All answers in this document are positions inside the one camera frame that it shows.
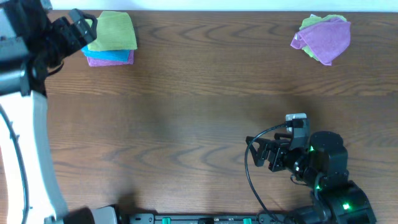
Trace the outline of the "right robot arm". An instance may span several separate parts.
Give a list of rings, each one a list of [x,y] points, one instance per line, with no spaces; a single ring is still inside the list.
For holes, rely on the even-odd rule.
[[[307,131],[277,133],[273,140],[248,136],[246,156],[256,166],[269,162],[269,170],[288,170],[296,184],[311,188],[312,205],[278,218],[279,223],[376,223],[368,197],[349,180],[348,151],[336,133]]]

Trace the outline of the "folded magenta cloth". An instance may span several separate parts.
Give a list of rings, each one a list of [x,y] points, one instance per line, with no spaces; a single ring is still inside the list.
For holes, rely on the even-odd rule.
[[[88,65],[91,67],[105,67],[105,66],[115,66],[115,65],[132,65],[134,63],[134,51],[131,50],[127,59],[127,62],[113,61],[113,60],[103,60],[88,57]]]

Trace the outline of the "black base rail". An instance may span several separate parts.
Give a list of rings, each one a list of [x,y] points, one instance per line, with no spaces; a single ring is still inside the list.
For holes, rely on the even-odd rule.
[[[121,223],[126,224],[277,224],[284,223],[286,215],[277,214],[277,219],[266,214],[259,215],[156,215],[136,213],[126,215]]]

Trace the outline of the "folded blue cloth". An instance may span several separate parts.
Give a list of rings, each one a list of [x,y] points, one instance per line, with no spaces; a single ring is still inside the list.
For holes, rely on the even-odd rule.
[[[130,55],[130,50],[92,51],[87,46],[83,47],[81,51],[86,57],[119,62],[127,62]]]

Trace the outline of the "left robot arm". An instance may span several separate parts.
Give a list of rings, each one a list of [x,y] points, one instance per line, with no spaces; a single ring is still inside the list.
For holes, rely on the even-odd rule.
[[[95,16],[50,21],[49,1],[1,2],[1,155],[8,223],[117,223],[112,206],[69,210],[53,167],[45,80],[93,42]]]

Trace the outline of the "green microfiber cloth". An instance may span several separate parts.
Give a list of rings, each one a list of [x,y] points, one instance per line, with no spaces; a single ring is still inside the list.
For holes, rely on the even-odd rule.
[[[97,18],[97,38],[91,51],[136,50],[137,40],[131,17],[126,12],[103,11]]]

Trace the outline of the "crumpled purple cloth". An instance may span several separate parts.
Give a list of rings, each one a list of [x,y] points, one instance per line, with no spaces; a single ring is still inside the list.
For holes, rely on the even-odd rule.
[[[299,50],[308,46],[320,63],[331,65],[349,47],[350,42],[351,23],[329,20],[299,30],[290,46]]]

